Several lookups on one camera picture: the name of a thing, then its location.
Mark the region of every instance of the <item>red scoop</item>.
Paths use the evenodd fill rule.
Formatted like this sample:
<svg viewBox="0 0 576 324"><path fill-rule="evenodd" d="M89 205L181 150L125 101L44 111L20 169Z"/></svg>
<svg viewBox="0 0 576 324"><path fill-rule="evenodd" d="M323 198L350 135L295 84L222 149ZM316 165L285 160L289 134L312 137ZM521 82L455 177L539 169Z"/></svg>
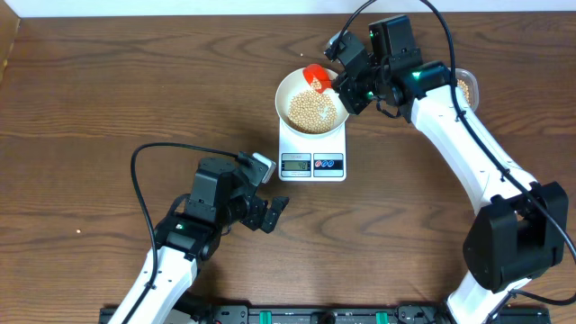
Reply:
<svg viewBox="0 0 576 324"><path fill-rule="evenodd" d="M321 88L315 89L319 94L323 93L326 89L332 88L332 81L330 81L328 73L326 73L324 67L321 67L318 64L310 64L303 70L302 73L304 74L304 78L309 85L312 85L314 77L320 81Z"/></svg>

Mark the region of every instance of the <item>white ceramic bowl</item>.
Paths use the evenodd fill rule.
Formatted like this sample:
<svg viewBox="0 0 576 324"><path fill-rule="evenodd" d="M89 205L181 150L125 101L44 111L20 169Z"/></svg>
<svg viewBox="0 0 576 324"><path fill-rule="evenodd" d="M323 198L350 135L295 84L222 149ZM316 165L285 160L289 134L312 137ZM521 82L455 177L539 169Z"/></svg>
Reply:
<svg viewBox="0 0 576 324"><path fill-rule="evenodd" d="M332 89L326 89L326 91L324 91L324 94L328 95L332 100L332 102L334 103L334 105L336 106L337 117L336 120L334 121L334 125L332 125L331 130L321 134L303 133L301 131L295 130L291 126L291 122L288 119L288 112L290 111L290 101L292 100L292 98L294 98L297 94L301 92L311 90L310 85L308 84L308 82L306 82L306 79L304 78L304 74L302 73L303 70L304 68L299 68L295 70L287 77L285 77L282 83L278 86L275 99L276 112L280 117L280 121L282 121L282 123L294 133L308 139L319 139L322 137L326 137L329 134L332 134L337 130L339 130L342 127L342 125L344 125L344 122L346 121L349 115L348 112L346 111L346 108L344 108L342 102L340 102L340 99L338 99L338 94ZM338 74L334 71L331 71L327 68L325 68L325 70L328 73L330 79L332 80L338 76Z"/></svg>

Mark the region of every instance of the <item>digital kitchen scale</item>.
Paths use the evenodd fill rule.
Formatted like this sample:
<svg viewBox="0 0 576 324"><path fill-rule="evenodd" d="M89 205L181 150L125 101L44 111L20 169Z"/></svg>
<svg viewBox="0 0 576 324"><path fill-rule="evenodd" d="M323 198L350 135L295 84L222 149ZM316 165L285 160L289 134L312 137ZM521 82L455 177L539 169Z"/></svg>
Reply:
<svg viewBox="0 0 576 324"><path fill-rule="evenodd" d="M307 139L280 122L278 157L278 175L283 181L344 181L345 125L323 138Z"/></svg>
<svg viewBox="0 0 576 324"><path fill-rule="evenodd" d="M337 74L325 69L330 79ZM302 74L303 68L288 75L276 91L276 111L280 117L278 176L283 181L344 181L346 179L346 128L348 112L338 94L331 88L327 95L336 106L336 120L330 131L307 134L291 127L288 117L290 102L311 87Z"/></svg>

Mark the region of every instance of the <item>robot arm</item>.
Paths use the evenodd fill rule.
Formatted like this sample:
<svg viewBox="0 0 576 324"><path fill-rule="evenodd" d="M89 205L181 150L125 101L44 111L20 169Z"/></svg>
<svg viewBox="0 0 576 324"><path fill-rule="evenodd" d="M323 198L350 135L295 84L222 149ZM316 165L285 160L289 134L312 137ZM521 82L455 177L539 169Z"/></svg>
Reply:
<svg viewBox="0 0 576 324"><path fill-rule="evenodd" d="M240 221L251 230L274 230L289 199L275 197L268 207L256 192L269 180L275 163L257 153L252 157L240 153L237 161L238 167L223 158L200 161L192 193L177 198L156 226L158 269L154 285L143 294L153 271L151 249L138 279L109 323L164 323L180 296L192 286L203 262L218 248L223 229ZM176 212L184 200L184 212Z"/></svg>
<svg viewBox="0 0 576 324"><path fill-rule="evenodd" d="M504 152L474 115L464 96L451 96L451 76L441 62L423 63L406 15L369 25L373 53L352 33L341 37L337 59L345 71L332 87L351 114L371 101L397 107L440 151L462 183L477 215L463 244L469 272L447 306L458 324L481 324L498 311L509 291L542 275L562 261L563 238L478 146L459 118L465 118L494 157L565 230L568 198L557 184L540 185Z"/></svg>
<svg viewBox="0 0 576 324"><path fill-rule="evenodd" d="M198 273L196 260L188 260L185 253L171 247L162 247L158 252L158 274L155 288L151 289L140 303L129 323L164 323L180 296L192 286ZM152 250L136 282L120 304L110 323L122 323L136 300L142 295L152 272Z"/></svg>
<svg viewBox="0 0 576 324"><path fill-rule="evenodd" d="M530 183L536 180L504 152L476 118L459 89L457 94L460 107L466 111L464 118L473 125L476 133L500 163L508 166L512 175L530 190ZM505 199L519 195L520 191L510 182L500 180L501 174L498 169L458 121L452 104L450 85L430 90L426 95L421 100L415 100L412 106L412 122L432 141L452 168L468 193L474 214L478 214L481 207L491 204L491 197L497 194ZM519 279L510 283L503 291L494 293L482 287L476 282L472 273L468 272L459 288L448 297L447 307L456 323L480 324L507 298L510 290L521 288L529 281L528 278Z"/></svg>
<svg viewBox="0 0 576 324"><path fill-rule="evenodd" d="M504 152L478 120L464 99L462 91L460 89L456 91L459 97L458 103L462 110L466 111L464 118L474 127L476 134L490 148L500 163L509 168L510 173L527 190L530 190L530 183L536 180ZM481 207L490 204L491 197L496 194L505 199L520 194L513 184L501 180L500 171L458 121L452 104L450 85L427 91L426 97L416 99L412 105L411 120L414 126L432 141L452 168L470 198L474 214L478 214Z"/></svg>

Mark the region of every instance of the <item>brown wood surface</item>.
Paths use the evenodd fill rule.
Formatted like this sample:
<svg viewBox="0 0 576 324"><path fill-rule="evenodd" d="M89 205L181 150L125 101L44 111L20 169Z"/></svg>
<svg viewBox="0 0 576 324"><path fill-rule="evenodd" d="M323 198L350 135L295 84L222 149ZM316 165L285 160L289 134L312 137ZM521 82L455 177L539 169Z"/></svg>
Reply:
<svg viewBox="0 0 576 324"><path fill-rule="evenodd" d="M357 19L352 31L367 40ZM344 15L27 19L0 88L0 321L95 323L122 300L149 249L129 162L172 140L277 158L275 90L329 64ZM480 119L540 182L576 195L576 13L447 14L458 65L480 81ZM411 16L426 59L447 61L431 14ZM291 184L273 234L241 225L192 292L254 304L436 302L466 271L464 189L413 126L373 107L347 123L348 179ZM189 192L201 153L144 152L154 222ZM576 209L570 233L576 237ZM576 289L570 255L527 289ZM526 299L519 302L530 303ZM552 307L573 323L576 307Z"/></svg>

